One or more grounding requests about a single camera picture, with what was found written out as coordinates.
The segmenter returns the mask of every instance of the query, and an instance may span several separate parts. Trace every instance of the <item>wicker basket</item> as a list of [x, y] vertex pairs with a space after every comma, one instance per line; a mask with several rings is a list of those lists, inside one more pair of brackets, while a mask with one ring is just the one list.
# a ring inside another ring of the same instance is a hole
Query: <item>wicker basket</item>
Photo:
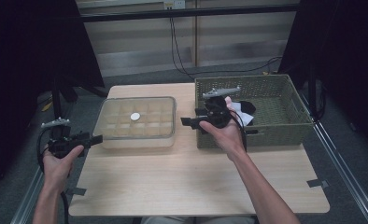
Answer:
[[[252, 126], [245, 127], [248, 147], [300, 145], [313, 127], [290, 77], [287, 75], [196, 78], [196, 107], [204, 107], [202, 94], [239, 86], [230, 94], [234, 102], [250, 101], [256, 107]], [[211, 134], [196, 133], [198, 148], [216, 148]]]

